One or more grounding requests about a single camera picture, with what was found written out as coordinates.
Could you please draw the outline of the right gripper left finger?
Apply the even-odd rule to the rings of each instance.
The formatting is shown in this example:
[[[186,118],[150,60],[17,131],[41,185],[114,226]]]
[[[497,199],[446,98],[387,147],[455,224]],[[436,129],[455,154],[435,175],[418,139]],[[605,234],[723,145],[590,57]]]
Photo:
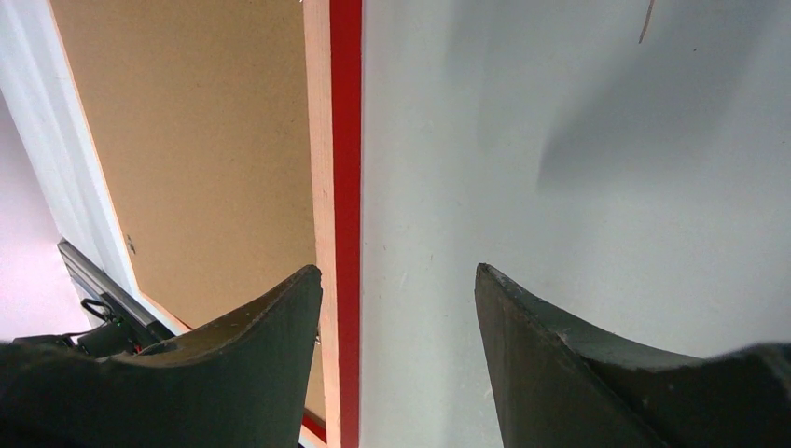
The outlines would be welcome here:
[[[5,447],[295,447],[322,303],[307,265],[263,296],[130,355],[1,347]]]

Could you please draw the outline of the red wooden picture frame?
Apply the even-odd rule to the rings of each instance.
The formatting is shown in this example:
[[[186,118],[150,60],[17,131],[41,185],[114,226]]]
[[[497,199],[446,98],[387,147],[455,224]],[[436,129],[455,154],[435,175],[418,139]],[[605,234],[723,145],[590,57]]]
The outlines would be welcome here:
[[[325,443],[359,443],[362,13],[302,1]]]

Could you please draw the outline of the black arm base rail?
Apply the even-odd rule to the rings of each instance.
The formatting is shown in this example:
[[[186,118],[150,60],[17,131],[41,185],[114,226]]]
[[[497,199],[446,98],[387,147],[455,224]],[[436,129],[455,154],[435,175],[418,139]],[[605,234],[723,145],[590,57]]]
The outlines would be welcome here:
[[[97,318],[99,325],[77,332],[19,337],[12,341],[14,344],[43,345],[102,358],[137,355],[175,336],[74,245],[61,240],[58,248],[71,279],[88,294],[80,300],[80,306]]]

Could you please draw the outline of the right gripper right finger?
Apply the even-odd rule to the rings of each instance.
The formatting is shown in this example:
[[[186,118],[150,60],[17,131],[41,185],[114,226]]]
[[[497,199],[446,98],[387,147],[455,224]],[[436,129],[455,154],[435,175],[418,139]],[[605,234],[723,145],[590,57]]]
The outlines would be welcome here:
[[[696,358],[637,343],[481,263],[475,304],[507,447],[786,447],[790,347]]]

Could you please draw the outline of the brown backing board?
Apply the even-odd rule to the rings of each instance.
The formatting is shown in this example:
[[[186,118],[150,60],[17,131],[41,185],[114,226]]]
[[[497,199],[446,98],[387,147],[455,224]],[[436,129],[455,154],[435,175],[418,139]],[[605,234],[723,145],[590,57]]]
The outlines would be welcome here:
[[[197,328],[314,263],[300,2],[52,10],[144,295]]]

